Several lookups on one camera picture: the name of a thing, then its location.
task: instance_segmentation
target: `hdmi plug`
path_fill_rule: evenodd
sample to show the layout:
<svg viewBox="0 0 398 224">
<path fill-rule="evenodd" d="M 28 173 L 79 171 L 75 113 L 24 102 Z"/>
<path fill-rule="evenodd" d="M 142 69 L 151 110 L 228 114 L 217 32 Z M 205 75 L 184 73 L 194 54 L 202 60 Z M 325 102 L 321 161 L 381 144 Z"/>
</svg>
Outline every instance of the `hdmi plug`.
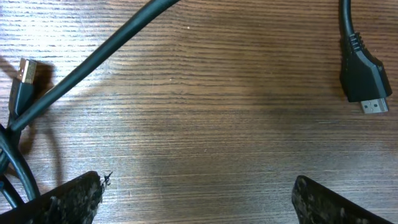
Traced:
<svg viewBox="0 0 398 224">
<path fill-rule="evenodd" d="M 340 81 L 349 102 L 360 102 L 364 113 L 388 111 L 386 98 L 392 90 L 383 63 L 373 57 L 354 32 L 351 0 L 340 1 L 341 51 Z"/>
</svg>

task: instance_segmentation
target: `wooden table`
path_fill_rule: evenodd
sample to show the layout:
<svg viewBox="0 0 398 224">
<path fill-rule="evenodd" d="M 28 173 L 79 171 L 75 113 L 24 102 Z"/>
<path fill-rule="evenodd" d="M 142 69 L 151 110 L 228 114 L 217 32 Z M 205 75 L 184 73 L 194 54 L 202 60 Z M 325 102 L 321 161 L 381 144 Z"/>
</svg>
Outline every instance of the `wooden table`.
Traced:
<svg viewBox="0 0 398 224">
<path fill-rule="evenodd" d="M 145 2 L 1 1 L 1 123 L 20 57 L 58 83 Z M 396 95 L 398 2 L 353 0 L 353 19 Z M 36 119 L 21 150 L 42 193 L 113 171 L 96 223 L 297 223 L 300 174 L 398 222 L 398 102 L 364 115 L 345 100 L 339 41 L 338 0 L 180 1 Z"/>
</svg>

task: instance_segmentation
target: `black cable cord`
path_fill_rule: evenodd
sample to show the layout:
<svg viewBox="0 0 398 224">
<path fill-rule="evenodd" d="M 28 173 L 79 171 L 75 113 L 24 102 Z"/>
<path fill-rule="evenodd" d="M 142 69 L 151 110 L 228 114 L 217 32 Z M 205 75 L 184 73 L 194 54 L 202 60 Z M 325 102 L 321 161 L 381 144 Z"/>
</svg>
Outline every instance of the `black cable cord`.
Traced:
<svg viewBox="0 0 398 224">
<path fill-rule="evenodd" d="M 120 27 L 108 40 L 98 47 L 83 63 L 67 75 L 60 83 L 34 103 L 8 129 L 22 131 L 30 122 L 43 113 L 52 103 L 82 81 L 100 66 L 131 37 L 179 0 L 151 0 Z"/>
<path fill-rule="evenodd" d="M 67 93 L 94 69 L 100 66 L 117 49 L 123 46 L 131 37 L 136 35 L 148 23 L 179 0 L 151 0 L 119 28 L 107 41 L 96 49 L 83 63 L 67 75 L 58 85 L 48 91 L 29 109 L 4 129 L 0 124 L 0 148 L 14 166 L 28 199 L 33 200 L 40 195 L 36 181 L 24 157 L 13 144 L 13 135 L 22 131 L 30 122 L 42 114 L 52 103 Z"/>
<path fill-rule="evenodd" d="M 9 161 L 14 166 L 22 185 L 25 188 L 27 198 L 33 200 L 40 196 L 39 188 L 36 180 L 27 165 L 24 156 L 17 150 L 9 140 L 10 135 L 7 134 L 4 127 L 0 124 L 0 148 L 6 153 Z"/>
<path fill-rule="evenodd" d="M 0 191 L 12 208 L 16 208 L 24 203 L 21 196 L 19 196 L 18 192 L 4 175 L 0 175 Z"/>
<path fill-rule="evenodd" d="M 340 1 L 340 19 L 344 36 L 348 37 L 354 34 L 354 26 L 351 18 L 351 0 Z"/>
<path fill-rule="evenodd" d="M 10 113 L 8 117 L 8 124 L 7 127 L 14 121 L 14 118 L 12 117 L 12 114 Z M 13 133 L 11 136 L 11 143 L 15 148 L 18 148 L 19 145 L 19 140 L 21 138 L 21 132 L 18 131 L 16 133 Z M 7 170 L 9 161 L 7 159 L 7 155 L 1 151 L 0 152 L 0 175 L 4 174 L 5 171 Z"/>
</svg>

